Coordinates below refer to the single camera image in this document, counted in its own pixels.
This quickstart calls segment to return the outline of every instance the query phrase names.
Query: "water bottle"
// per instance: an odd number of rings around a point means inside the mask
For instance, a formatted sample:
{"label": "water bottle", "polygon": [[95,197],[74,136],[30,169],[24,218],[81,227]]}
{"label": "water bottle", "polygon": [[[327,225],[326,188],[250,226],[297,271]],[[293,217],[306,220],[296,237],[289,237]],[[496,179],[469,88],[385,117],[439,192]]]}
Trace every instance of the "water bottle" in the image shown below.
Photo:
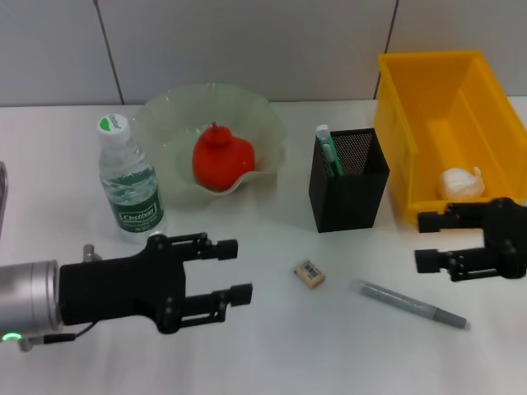
{"label": "water bottle", "polygon": [[166,231],[156,172],[132,138],[128,120],[109,114],[98,124],[100,181],[127,241],[143,243]]}

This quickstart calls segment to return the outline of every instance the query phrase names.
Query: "yellow plastic bin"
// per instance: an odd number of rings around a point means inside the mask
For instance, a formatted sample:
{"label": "yellow plastic bin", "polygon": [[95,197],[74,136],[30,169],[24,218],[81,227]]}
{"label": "yellow plastic bin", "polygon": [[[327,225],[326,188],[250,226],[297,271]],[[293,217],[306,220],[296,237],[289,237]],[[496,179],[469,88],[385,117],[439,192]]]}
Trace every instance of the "yellow plastic bin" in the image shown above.
{"label": "yellow plastic bin", "polygon": [[375,130],[406,221],[443,212],[443,171],[481,170],[485,191],[471,202],[527,198],[527,133],[479,52],[379,56]]}

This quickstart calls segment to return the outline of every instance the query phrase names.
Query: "glass bowl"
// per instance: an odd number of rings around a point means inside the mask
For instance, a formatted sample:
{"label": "glass bowl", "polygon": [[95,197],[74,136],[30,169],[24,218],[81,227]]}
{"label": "glass bowl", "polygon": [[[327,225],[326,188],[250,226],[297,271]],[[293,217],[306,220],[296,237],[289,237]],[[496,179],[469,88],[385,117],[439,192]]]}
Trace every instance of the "glass bowl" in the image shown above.
{"label": "glass bowl", "polygon": [[[212,122],[227,126],[254,148],[255,170],[242,175],[226,191],[212,191],[194,179],[192,155],[201,133]],[[286,132],[262,96],[239,86],[181,86],[148,101],[131,122],[132,132],[156,168],[164,202],[196,202],[226,195],[242,183],[277,171]]]}

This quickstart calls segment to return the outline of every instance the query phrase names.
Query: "pen holder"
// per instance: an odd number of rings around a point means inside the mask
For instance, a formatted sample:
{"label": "pen holder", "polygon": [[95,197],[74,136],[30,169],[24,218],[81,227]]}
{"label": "pen holder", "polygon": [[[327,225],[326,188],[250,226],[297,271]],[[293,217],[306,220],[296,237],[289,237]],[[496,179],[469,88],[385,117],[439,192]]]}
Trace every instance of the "pen holder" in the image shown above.
{"label": "pen holder", "polygon": [[374,128],[331,132],[343,176],[332,177],[315,139],[310,200],[320,233],[371,228],[389,167]]}

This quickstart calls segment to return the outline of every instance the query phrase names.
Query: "red fruit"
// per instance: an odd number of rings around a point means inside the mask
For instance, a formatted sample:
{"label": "red fruit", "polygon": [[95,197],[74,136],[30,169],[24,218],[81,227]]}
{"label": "red fruit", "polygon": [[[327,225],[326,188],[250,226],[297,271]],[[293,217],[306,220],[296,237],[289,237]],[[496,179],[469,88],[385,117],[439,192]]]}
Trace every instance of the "red fruit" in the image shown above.
{"label": "red fruit", "polygon": [[196,142],[192,168],[202,186],[225,191],[243,174],[254,170],[254,149],[243,138],[232,136],[229,128],[213,122]]}

